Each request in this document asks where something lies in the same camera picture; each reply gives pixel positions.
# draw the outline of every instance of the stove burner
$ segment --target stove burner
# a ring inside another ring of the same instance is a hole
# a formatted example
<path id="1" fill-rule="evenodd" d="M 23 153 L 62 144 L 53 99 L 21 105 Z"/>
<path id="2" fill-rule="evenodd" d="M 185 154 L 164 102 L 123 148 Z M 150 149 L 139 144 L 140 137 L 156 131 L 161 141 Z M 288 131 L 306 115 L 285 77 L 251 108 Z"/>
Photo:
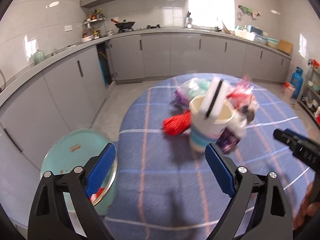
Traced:
<path id="1" fill-rule="evenodd" d="M 119 29 L 118 33 L 126 33 L 126 32 L 132 32 L 134 29 L 129 28 L 129 29 Z"/>
<path id="2" fill-rule="evenodd" d="M 156 26 L 147 25 L 147 29 L 160 29 L 160 24 L 157 24 Z"/>

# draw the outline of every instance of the screw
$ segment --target screw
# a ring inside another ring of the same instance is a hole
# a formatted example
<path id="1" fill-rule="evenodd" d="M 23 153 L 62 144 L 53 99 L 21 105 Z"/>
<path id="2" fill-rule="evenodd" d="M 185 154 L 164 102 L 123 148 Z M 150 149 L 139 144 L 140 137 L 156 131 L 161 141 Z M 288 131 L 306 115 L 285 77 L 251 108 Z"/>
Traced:
<path id="1" fill-rule="evenodd" d="M 241 173 L 246 173 L 247 169 L 245 167 L 241 166 L 241 167 L 238 168 L 238 171 L 241 172 Z"/>
<path id="2" fill-rule="evenodd" d="M 51 176 L 51 171 L 46 171 L 46 172 L 44 173 L 44 176 L 45 176 L 46 178 L 50 177 L 50 176 Z"/>
<path id="3" fill-rule="evenodd" d="M 275 179 L 275 178 L 277 177 L 277 174 L 276 174 L 275 172 L 273 172 L 273 171 L 270 172 L 269 175 L 270 175 L 270 177 L 273 178 L 273 179 Z"/>
<path id="4" fill-rule="evenodd" d="M 75 167 L 75 169 L 73 170 L 75 173 L 80 173 L 82 171 L 82 167 L 78 166 Z"/>

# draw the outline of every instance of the wall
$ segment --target wall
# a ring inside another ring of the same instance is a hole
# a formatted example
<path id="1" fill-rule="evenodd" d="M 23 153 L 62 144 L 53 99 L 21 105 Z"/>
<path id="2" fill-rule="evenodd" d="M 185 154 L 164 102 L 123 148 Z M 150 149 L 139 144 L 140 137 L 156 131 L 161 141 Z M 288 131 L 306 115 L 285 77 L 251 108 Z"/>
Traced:
<path id="1" fill-rule="evenodd" d="M 309 58 L 320 62 L 320 20 L 308 0 L 278 0 L 278 4 L 279 36 L 293 43 L 294 66 L 302 67 L 306 74 Z M 307 42 L 306 58 L 299 53 L 300 35 Z"/>
<path id="2" fill-rule="evenodd" d="M 90 11 L 95 8 L 102 8 L 106 16 L 104 23 L 97 23 L 101 33 L 105 34 L 105 30 L 118 31 L 110 21 L 114 17 L 119 17 L 119 21 L 135 21 L 135 29 L 157 24 L 182 27 L 188 12 L 188 0 L 115 0 L 91 8 Z"/>
<path id="3" fill-rule="evenodd" d="M 260 11 L 261 16 L 254 20 L 251 16 L 243 14 L 242 19 L 239 20 L 237 18 L 238 5 L 251 8 L 254 11 Z M 267 32 L 268 37 L 278 38 L 279 16 L 271 12 L 271 10 L 278 11 L 277 0 L 235 0 L 235 8 L 236 26 L 253 25 Z"/>
<path id="4" fill-rule="evenodd" d="M 49 7 L 55 1 L 59 4 Z M 33 61 L 26 57 L 25 39 L 36 39 L 44 54 L 79 42 L 86 14 L 80 0 L 13 0 L 0 21 L 0 68 L 6 79 Z M 65 32 L 65 25 L 72 25 L 73 30 Z"/>

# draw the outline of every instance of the wooden cutting board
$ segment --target wooden cutting board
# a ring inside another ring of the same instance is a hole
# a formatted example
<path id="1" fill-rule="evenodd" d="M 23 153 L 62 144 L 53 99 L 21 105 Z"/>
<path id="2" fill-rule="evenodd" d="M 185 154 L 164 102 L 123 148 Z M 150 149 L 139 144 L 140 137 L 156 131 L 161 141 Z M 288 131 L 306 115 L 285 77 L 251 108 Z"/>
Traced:
<path id="1" fill-rule="evenodd" d="M 277 50 L 280 50 L 280 51 L 290 55 L 292 52 L 292 48 L 293 48 L 292 43 L 290 43 L 288 41 L 284 41 L 284 40 L 279 40 Z"/>

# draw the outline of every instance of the tablecloth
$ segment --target tablecloth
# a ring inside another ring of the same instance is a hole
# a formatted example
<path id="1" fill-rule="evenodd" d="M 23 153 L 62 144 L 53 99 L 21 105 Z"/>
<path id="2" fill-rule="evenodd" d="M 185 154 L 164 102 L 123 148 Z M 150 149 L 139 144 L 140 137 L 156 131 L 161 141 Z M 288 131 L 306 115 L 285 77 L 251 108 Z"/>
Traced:
<path id="1" fill-rule="evenodd" d="M 216 74 L 232 85 L 240 80 Z M 116 240 L 205 240 L 229 203 L 210 170 L 204 154 L 189 147 L 188 133 L 169 136 L 162 121 L 182 111 L 173 103 L 183 82 L 212 73 L 187 74 L 159 82 L 129 108 L 118 142 L 117 194 L 104 223 Z M 256 85 L 260 108 L 247 135 L 228 156 L 252 173 L 275 171 L 281 179 L 292 213 L 298 211 L 314 173 L 273 139 L 276 128 L 307 135 L 289 105 Z M 237 234 L 243 233 L 254 206 L 254 195 Z"/>

